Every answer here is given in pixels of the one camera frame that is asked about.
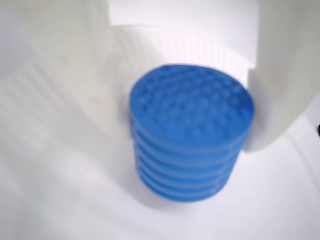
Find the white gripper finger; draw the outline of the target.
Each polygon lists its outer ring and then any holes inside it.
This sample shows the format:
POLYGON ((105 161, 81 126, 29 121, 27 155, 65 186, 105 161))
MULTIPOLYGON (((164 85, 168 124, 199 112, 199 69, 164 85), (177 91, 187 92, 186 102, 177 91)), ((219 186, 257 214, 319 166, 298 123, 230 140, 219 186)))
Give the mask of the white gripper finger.
POLYGON ((3 0, 21 31, 61 75, 65 91, 108 135, 129 132, 124 52, 107 0, 3 0))
POLYGON ((320 3, 262 0, 256 62, 248 73, 255 116, 244 145, 261 150, 281 136, 320 91, 320 3))

